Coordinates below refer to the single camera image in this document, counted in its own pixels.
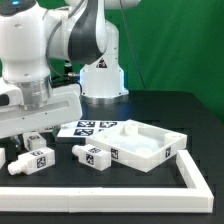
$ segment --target white tray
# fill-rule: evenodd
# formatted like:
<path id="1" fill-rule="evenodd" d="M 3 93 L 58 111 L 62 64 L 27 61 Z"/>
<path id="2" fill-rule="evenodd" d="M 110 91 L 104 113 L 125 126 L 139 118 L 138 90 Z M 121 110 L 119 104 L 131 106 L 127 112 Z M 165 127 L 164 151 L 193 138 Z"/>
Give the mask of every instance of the white tray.
<path id="1" fill-rule="evenodd" d="M 128 120 L 86 138 L 112 160 L 148 172 L 186 148 L 187 135 Z"/>

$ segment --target green backdrop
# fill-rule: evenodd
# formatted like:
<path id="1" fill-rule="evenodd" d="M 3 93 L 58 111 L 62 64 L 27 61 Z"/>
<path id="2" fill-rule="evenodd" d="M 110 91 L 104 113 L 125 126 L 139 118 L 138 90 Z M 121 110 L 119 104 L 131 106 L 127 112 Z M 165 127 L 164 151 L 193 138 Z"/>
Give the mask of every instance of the green backdrop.
<path id="1" fill-rule="evenodd" d="M 65 5 L 63 0 L 38 2 L 46 8 Z M 224 1 L 142 0 L 125 14 L 147 90 L 191 92 L 224 121 Z M 107 11 L 106 18 L 120 31 L 127 88 L 143 89 L 121 11 Z M 61 69 L 63 63 L 55 65 Z"/>

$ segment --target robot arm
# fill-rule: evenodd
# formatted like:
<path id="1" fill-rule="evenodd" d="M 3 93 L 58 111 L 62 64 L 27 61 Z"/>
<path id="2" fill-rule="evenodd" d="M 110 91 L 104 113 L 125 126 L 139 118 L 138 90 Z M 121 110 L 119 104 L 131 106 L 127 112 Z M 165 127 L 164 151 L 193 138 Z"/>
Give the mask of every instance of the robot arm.
<path id="1" fill-rule="evenodd" d="M 87 64 L 106 43 L 104 0 L 82 0 L 67 11 L 47 11 L 36 0 L 1 4 L 0 138 L 80 119 L 79 87 L 51 88 L 46 50 L 51 58 Z"/>
<path id="2" fill-rule="evenodd" d="M 79 1 L 76 8 L 50 10 L 44 17 L 47 37 L 54 38 L 51 58 L 91 64 L 106 51 L 107 32 L 103 0 Z"/>
<path id="3" fill-rule="evenodd" d="M 105 8 L 123 10 L 139 3 L 140 0 L 105 0 Z M 118 29 L 108 21 L 106 27 L 108 33 L 106 52 L 97 61 L 85 65 L 80 71 L 83 90 L 81 99 L 88 103 L 111 104 L 125 100 L 129 93 L 124 87 L 124 71 L 119 66 Z"/>

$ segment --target black table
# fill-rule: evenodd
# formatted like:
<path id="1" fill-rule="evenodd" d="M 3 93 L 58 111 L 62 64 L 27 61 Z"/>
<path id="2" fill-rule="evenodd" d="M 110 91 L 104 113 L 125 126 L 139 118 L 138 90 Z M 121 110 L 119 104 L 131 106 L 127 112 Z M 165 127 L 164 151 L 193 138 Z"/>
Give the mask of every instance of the black table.
<path id="1" fill-rule="evenodd" d="M 0 223 L 191 223 L 224 222 L 224 125 L 192 94 L 184 92 L 131 92 L 129 99 L 113 105 L 83 103 L 88 120 L 133 119 L 188 135 L 187 149 L 215 196 L 213 214 L 185 213 L 0 213 Z M 56 150 L 56 165 L 31 176 L 9 176 L 0 170 L 0 186 L 27 187 L 186 187 L 175 158 L 147 174 L 113 162 L 103 172 L 79 164 L 73 143 L 49 141 Z"/>

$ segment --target white box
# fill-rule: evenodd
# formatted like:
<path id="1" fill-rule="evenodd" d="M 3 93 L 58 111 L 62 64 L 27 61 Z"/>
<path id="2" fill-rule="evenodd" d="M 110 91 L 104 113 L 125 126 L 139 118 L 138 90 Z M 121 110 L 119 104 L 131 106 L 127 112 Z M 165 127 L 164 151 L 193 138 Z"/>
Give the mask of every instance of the white box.
<path id="1" fill-rule="evenodd" d="M 21 172 L 30 175 L 55 164 L 55 152 L 44 147 L 18 156 L 18 160 L 8 165 L 11 175 Z"/>
<path id="2" fill-rule="evenodd" d="M 72 148 L 72 152 L 74 155 L 78 156 L 80 163 L 97 170 L 102 171 L 111 166 L 111 154 L 93 145 L 75 145 Z"/>
<path id="3" fill-rule="evenodd" d="M 111 152 L 113 161 L 148 172 L 185 149 L 187 135 L 128 120 L 86 138 L 86 144 Z"/>
<path id="4" fill-rule="evenodd" d="M 23 134 L 24 146 L 28 151 L 46 147 L 46 140 L 38 132 L 27 132 Z"/>

